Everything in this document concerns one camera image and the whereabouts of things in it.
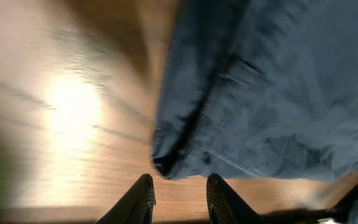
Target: folded garment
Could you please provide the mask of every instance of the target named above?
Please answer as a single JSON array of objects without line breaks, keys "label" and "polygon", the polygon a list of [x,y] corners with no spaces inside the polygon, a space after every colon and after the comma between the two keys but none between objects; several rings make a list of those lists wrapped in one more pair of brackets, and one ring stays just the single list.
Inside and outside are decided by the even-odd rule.
[{"label": "folded garment", "polygon": [[358,170],[358,1],[186,1],[153,162],[180,179]]}]

